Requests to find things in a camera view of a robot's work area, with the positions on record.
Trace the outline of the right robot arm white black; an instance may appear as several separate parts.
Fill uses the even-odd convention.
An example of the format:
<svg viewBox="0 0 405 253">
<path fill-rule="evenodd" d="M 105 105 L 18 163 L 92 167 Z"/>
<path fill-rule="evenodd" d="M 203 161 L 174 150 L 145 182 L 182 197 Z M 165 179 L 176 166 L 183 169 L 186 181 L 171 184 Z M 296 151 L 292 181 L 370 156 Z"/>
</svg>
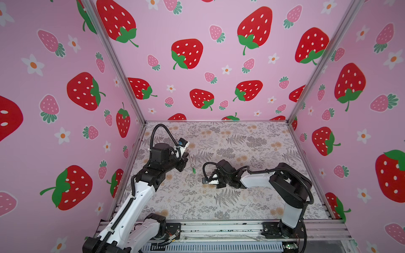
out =
<svg viewBox="0 0 405 253">
<path fill-rule="evenodd" d="M 221 160 L 206 162 L 202 172 L 202 183 L 213 184 L 218 189 L 270 187 L 279 194 L 285 202 L 284 213 L 277 225 L 262 233 L 266 238 L 293 238 L 300 231 L 306 232 L 303 216 L 306 208 L 314 204 L 312 182 L 288 164 L 281 162 L 274 169 L 253 171 L 249 166 L 235 169 L 228 161 Z"/>
</svg>

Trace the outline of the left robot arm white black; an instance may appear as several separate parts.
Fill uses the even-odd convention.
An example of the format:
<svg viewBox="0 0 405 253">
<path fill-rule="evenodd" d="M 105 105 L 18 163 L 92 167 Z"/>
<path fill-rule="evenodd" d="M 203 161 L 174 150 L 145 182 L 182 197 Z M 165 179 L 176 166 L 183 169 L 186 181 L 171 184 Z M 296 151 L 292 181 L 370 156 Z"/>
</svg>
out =
<svg viewBox="0 0 405 253">
<path fill-rule="evenodd" d="M 165 236 L 164 216 L 150 214 L 139 227 L 136 227 L 136 221 L 166 174 L 173 169 L 184 170 L 188 146 L 188 141 L 181 138 L 175 147 L 157 143 L 150 148 L 148 162 L 131 178 L 131 194 L 100 235 L 85 241 L 82 247 L 84 253 L 137 253 L 152 238 Z"/>
</svg>

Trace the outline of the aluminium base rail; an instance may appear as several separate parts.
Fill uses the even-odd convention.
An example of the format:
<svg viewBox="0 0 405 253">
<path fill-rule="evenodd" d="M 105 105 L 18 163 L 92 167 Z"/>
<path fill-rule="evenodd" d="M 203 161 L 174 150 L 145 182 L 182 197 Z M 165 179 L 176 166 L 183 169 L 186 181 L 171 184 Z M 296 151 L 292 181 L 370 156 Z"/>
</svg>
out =
<svg viewBox="0 0 405 253">
<path fill-rule="evenodd" d="M 338 220 L 305 220 L 281 231 L 276 220 L 169 220 L 132 225 L 100 222 L 94 235 L 117 253 L 356 253 L 356 244 Z"/>
</svg>

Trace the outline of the aluminium corner post left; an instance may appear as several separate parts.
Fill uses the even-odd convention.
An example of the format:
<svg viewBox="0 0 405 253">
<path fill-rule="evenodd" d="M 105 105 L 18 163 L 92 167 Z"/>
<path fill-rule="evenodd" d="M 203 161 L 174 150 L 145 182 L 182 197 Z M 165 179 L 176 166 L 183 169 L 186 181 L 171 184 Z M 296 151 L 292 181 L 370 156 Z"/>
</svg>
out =
<svg viewBox="0 0 405 253">
<path fill-rule="evenodd" d="M 97 12 L 96 4 L 94 3 L 94 1 L 89 1 L 89 0 L 84 0 L 83 4 L 87 10 L 87 13 L 89 15 L 91 22 L 93 23 L 94 28 L 96 29 L 96 31 L 98 33 L 98 36 L 101 40 L 101 43 L 108 55 L 108 58 L 112 64 L 112 66 L 114 68 L 114 71 L 116 72 L 117 77 L 118 77 L 119 81 L 121 82 L 124 92 L 127 95 L 127 98 L 129 99 L 130 104 L 131 104 L 136 116 L 139 119 L 140 124 L 142 126 L 145 126 L 146 120 L 137 103 L 137 99 L 136 99 L 135 95 L 133 94 L 130 83 L 123 71 L 123 68 L 119 62 L 119 59 L 117 58 L 115 50 L 111 45 L 110 38 L 108 37 L 108 35 L 105 31 L 105 28 L 102 24 L 102 21 L 100 19 L 100 15 Z"/>
</svg>

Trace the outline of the aluminium corner post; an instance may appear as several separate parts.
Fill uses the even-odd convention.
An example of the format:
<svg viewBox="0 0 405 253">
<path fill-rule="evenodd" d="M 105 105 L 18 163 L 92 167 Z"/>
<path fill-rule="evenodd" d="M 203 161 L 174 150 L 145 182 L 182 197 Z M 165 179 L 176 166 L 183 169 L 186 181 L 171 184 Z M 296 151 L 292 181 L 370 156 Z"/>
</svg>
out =
<svg viewBox="0 0 405 253">
<path fill-rule="evenodd" d="M 96 29 L 96 31 L 98 33 L 98 36 L 101 40 L 101 43 L 108 55 L 108 58 L 112 64 L 112 66 L 114 68 L 114 71 L 116 72 L 117 77 L 118 77 L 119 81 L 121 82 L 124 92 L 127 95 L 127 98 L 129 99 L 130 104 L 131 104 L 136 116 L 139 119 L 140 124 L 142 126 L 145 126 L 146 120 L 137 103 L 137 99 L 136 99 L 135 95 L 133 94 L 130 83 L 123 71 L 123 68 L 119 62 L 119 59 L 117 58 L 115 50 L 111 45 L 110 38 L 108 37 L 108 35 L 105 31 L 105 28 L 102 24 L 102 21 L 100 19 L 100 15 L 97 12 L 96 4 L 94 3 L 94 1 L 89 1 L 89 0 L 84 0 L 83 4 L 87 10 L 87 13 L 89 15 L 91 22 L 93 23 L 94 28 Z"/>
<path fill-rule="evenodd" d="M 339 25 L 337 26 L 336 31 L 333 34 L 333 37 L 330 39 L 329 45 L 327 46 L 325 52 L 321 56 L 321 59 L 317 63 L 317 66 L 315 67 L 308 82 L 306 83 L 306 86 L 298 100 L 298 103 L 294 107 L 289 119 L 287 120 L 289 127 L 292 126 L 293 120 L 295 119 L 295 117 L 297 117 L 302 105 L 304 104 L 305 100 L 310 95 L 313 87 L 316 85 L 316 82 L 322 75 L 324 67 L 328 65 L 332 53 L 343 40 L 347 30 L 350 28 L 352 22 L 355 20 L 363 4 L 364 1 L 361 0 L 355 0 L 350 2 L 350 5 L 348 6 L 346 12 L 344 13 Z"/>
</svg>

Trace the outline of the aluminium corner post right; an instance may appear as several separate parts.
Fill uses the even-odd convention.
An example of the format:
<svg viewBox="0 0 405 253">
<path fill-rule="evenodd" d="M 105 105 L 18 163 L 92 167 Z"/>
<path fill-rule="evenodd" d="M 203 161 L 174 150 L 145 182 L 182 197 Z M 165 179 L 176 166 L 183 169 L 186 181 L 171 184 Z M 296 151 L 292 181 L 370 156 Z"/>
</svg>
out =
<svg viewBox="0 0 405 253">
<path fill-rule="evenodd" d="M 313 87 L 316 85 L 316 82 L 322 75 L 324 67 L 328 65 L 332 53 L 343 40 L 347 30 L 350 28 L 352 22 L 355 20 L 363 4 L 364 1 L 361 0 L 355 0 L 350 2 L 350 5 L 348 6 L 346 12 L 344 13 L 339 25 L 337 26 L 336 31 L 333 34 L 333 37 L 330 39 L 329 45 L 327 46 L 325 52 L 321 56 L 321 59 L 317 63 L 317 66 L 315 67 L 308 82 L 306 83 L 306 86 L 298 100 L 298 103 L 294 107 L 289 119 L 287 120 L 289 127 L 292 126 L 293 120 L 295 119 L 295 117 L 297 117 L 302 105 L 304 104 L 305 100 L 310 95 Z"/>
</svg>

